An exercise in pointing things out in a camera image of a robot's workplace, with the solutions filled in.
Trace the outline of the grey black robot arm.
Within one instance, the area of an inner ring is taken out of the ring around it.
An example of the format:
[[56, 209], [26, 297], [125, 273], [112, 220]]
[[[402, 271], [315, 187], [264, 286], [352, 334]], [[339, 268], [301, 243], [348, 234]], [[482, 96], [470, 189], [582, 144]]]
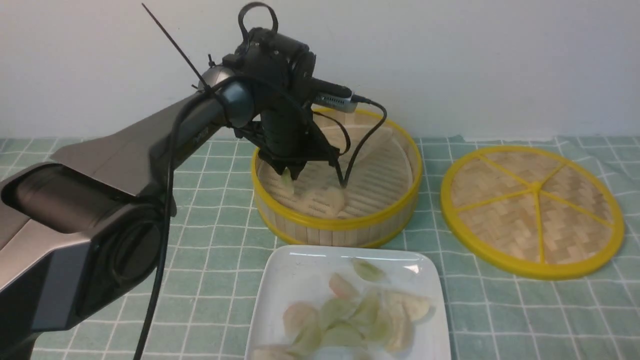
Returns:
[[199, 89], [3, 180], [1, 358], [28, 360], [39, 335], [70, 330], [158, 268], [177, 207], [169, 175], [218, 130], [293, 179], [307, 162], [338, 157], [313, 130], [315, 63], [308, 45], [254, 28], [203, 73], [214, 95]]

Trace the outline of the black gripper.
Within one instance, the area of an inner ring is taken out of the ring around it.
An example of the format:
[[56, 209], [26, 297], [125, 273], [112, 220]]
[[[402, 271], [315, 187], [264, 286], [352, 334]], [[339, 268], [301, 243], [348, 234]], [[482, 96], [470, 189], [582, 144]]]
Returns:
[[238, 132], [258, 147], [258, 157], [274, 170], [288, 168], [294, 181], [306, 163], [327, 162], [344, 189], [338, 149], [313, 122], [310, 82], [316, 55], [310, 47], [276, 30], [255, 27], [243, 30], [242, 43], [222, 64], [249, 88], [253, 113], [260, 120], [240, 126]]

